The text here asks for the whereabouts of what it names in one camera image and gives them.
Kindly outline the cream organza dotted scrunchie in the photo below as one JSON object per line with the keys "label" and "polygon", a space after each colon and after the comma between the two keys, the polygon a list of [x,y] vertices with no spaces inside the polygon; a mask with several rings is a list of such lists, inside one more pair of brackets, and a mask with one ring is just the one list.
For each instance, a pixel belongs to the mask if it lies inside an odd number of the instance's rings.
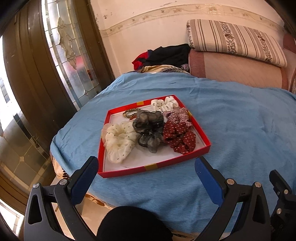
{"label": "cream organza dotted scrunchie", "polygon": [[133,121],[108,123],[103,126],[101,135],[107,159],[114,164],[122,163],[137,144],[139,133],[133,128]]}

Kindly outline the dark red polka dot scrunchie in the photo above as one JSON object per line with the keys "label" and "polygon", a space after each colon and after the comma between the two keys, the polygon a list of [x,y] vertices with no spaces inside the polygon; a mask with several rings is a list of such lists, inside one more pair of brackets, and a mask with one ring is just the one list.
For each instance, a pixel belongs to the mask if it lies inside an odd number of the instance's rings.
{"label": "dark red polka dot scrunchie", "polygon": [[167,121],[163,129],[164,142],[176,153],[182,155],[192,152],[196,147],[196,135],[185,123]]}

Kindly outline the black sheer dotted scrunchie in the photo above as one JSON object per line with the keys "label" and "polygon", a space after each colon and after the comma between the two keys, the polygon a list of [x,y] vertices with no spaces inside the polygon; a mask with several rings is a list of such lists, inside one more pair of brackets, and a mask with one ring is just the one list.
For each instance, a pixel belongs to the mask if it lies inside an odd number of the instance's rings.
{"label": "black sheer dotted scrunchie", "polygon": [[138,110],[132,124],[136,133],[140,134],[138,144],[151,153],[156,153],[164,142],[164,124],[164,116],[160,111]]}

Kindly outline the white cherry print scrunchie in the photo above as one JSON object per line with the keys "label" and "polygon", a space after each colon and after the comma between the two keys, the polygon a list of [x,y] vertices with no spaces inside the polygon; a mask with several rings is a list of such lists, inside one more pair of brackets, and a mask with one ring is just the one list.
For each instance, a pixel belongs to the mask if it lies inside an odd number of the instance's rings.
{"label": "white cherry print scrunchie", "polygon": [[167,96],[165,100],[162,99],[153,99],[151,105],[154,111],[172,111],[179,107],[178,102],[174,99],[173,96]]}

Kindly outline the red white plaid scrunchie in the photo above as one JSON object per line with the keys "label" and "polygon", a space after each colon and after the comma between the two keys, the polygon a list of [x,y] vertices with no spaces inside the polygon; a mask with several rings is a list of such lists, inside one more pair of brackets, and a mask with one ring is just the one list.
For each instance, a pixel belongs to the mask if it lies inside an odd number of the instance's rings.
{"label": "red white plaid scrunchie", "polygon": [[186,108],[180,108],[178,111],[164,111],[164,116],[166,117],[167,121],[170,121],[175,125],[183,123],[187,127],[192,126],[192,123],[189,120],[189,113]]}

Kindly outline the black rounded foreground object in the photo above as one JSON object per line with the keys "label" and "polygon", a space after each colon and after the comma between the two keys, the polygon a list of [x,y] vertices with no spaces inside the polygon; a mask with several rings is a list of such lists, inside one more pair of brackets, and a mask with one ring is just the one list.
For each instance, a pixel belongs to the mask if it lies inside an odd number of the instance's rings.
{"label": "black rounded foreground object", "polygon": [[98,227],[97,240],[172,240],[170,229],[148,210],[119,206],[109,211]]}

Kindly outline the light blue blanket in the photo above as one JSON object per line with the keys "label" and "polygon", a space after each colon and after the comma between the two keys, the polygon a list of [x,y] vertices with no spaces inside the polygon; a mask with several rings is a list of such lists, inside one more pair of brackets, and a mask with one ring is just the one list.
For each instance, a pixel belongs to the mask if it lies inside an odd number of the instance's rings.
{"label": "light blue blanket", "polygon": [[[72,174],[97,156],[108,110],[175,95],[211,142],[211,166],[239,184],[260,182],[270,211],[278,197],[269,181],[277,170],[295,189],[295,95],[279,88],[253,88],[185,73],[121,75],[86,103],[55,135],[50,150]],[[154,171],[117,178],[97,176],[90,192],[112,206],[136,206],[156,213],[170,228],[201,232],[217,206],[188,160]]]}

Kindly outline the striped floral side cushion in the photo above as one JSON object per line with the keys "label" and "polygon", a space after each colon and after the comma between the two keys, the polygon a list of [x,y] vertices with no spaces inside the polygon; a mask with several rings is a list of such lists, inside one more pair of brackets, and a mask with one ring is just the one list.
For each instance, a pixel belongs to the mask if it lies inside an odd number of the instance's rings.
{"label": "striped floral side cushion", "polygon": [[296,69],[293,73],[292,80],[290,83],[290,92],[296,94]]}

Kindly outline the pink quilted bolster cushion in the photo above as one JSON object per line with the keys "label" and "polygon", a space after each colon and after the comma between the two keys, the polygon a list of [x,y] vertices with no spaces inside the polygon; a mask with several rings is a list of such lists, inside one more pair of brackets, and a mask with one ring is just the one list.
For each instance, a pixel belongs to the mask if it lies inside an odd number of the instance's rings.
{"label": "pink quilted bolster cushion", "polygon": [[285,70],[262,61],[216,52],[189,53],[191,75],[221,82],[237,82],[258,88],[288,89]]}

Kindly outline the wooden glass panel door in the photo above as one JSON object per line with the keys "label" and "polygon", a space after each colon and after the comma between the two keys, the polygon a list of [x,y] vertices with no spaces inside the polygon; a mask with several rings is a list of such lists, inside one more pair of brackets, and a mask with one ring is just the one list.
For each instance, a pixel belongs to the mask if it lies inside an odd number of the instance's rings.
{"label": "wooden glass panel door", "polygon": [[50,144],[114,80],[90,1],[1,1],[1,199],[24,213]]}

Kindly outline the pink sofa back cushion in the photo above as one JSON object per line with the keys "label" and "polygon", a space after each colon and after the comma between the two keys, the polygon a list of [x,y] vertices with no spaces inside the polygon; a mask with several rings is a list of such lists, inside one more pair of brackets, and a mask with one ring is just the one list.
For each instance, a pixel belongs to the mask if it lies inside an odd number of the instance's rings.
{"label": "pink sofa back cushion", "polygon": [[295,39],[289,33],[283,37],[283,51],[287,59],[287,67],[295,69]]}

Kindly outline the floral patterned bedsheet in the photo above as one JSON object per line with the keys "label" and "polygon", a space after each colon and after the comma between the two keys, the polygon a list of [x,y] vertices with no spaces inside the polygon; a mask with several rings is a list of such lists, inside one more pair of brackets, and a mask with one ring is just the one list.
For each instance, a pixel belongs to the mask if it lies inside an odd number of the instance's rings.
{"label": "floral patterned bedsheet", "polygon": [[140,68],[139,70],[134,70],[134,72],[137,73],[170,73],[170,72],[176,72],[176,73],[190,73],[190,68],[188,64],[184,64],[180,67],[176,67],[173,65],[154,65],[154,66],[144,66]]}

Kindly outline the black and red clothes pile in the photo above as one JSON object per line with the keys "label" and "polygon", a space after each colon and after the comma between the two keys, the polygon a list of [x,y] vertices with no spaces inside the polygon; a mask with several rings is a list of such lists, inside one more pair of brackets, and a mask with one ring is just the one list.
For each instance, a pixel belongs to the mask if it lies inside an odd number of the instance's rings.
{"label": "black and red clothes pile", "polygon": [[182,67],[189,64],[191,47],[188,44],[158,47],[155,50],[147,50],[138,55],[132,61],[133,69],[140,70],[145,66],[172,65]]}

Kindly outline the striped floral pillow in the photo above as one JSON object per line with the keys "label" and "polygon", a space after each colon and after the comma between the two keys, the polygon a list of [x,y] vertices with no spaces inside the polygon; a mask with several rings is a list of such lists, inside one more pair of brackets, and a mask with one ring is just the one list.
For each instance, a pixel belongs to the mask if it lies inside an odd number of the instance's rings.
{"label": "striped floral pillow", "polygon": [[239,55],[286,67],[280,44],[257,29],[214,20],[192,19],[186,24],[189,46],[202,52]]}

